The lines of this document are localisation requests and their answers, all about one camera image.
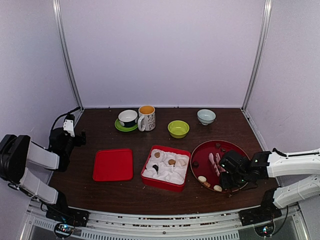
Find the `red square lid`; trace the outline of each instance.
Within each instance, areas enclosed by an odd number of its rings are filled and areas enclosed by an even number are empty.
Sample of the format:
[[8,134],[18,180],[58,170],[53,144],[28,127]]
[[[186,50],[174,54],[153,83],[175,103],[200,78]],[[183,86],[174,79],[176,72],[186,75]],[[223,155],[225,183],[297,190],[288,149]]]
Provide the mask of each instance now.
[[134,177],[132,150],[122,148],[98,151],[92,177],[97,182],[131,180]]

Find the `lime green bowl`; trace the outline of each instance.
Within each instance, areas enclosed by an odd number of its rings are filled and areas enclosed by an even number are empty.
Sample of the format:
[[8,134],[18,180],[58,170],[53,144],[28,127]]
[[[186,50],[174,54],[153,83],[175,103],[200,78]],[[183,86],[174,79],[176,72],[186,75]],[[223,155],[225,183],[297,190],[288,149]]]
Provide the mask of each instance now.
[[172,137],[182,139],[187,135],[190,127],[185,121],[175,120],[169,123],[168,130]]

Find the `ventilation grille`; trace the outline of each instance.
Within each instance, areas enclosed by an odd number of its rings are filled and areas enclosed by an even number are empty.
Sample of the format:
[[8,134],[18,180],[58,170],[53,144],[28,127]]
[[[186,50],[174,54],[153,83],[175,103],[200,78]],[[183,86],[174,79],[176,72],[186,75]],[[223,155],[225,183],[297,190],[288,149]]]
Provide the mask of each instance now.
[[[156,237],[135,237],[131,238],[128,236],[112,236],[110,234],[105,233],[97,233],[97,232],[90,232],[86,230],[82,230],[81,239],[84,240],[156,240],[159,238]],[[220,233],[220,234],[213,234],[206,237],[161,237],[161,239],[170,239],[170,240],[239,240],[238,231],[232,231],[228,233]]]
[[46,220],[42,220],[42,219],[39,219],[39,218],[36,218],[34,220],[33,225],[35,225],[37,227],[40,227],[40,228],[43,228],[43,229],[52,230],[52,231],[54,230],[54,227],[55,227],[55,225],[52,222],[49,222],[49,221],[46,221]]

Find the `patterned mug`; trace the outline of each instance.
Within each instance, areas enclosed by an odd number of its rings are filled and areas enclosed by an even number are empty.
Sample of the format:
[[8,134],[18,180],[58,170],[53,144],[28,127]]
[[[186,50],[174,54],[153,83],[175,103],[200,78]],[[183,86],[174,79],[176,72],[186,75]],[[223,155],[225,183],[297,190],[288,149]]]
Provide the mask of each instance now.
[[139,108],[138,128],[141,132],[151,131],[156,127],[156,109],[153,106]]

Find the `wooden tabletop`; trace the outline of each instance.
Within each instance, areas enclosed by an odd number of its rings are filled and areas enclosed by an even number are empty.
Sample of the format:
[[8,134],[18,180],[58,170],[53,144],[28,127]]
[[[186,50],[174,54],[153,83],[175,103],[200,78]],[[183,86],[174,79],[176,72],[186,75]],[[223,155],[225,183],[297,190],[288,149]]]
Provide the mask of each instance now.
[[[122,108],[86,109],[76,126],[76,132],[86,130],[85,146],[75,147],[66,172],[55,172],[50,186],[62,191],[71,207],[123,214],[191,214],[240,209],[259,205],[264,192],[277,185],[275,179],[258,181],[259,187],[228,197],[210,191],[187,171],[182,192],[171,192],[144,185],[141,171],[153,145],[162,145],[190,153],[201,143],[224,140],[238,145],[251,158],[261,151],[247,120],[239,109],[217,108],[216,121],[201,125],[198,108],[157,108],[156,128],[150,132],[120,132],[115,120]],[[190,131],[183,139],[169,135],[167,126],[173,120],[189,124]],[[99,150],[130,148],[133,150],[131,181],[95,182],[93,170]]]

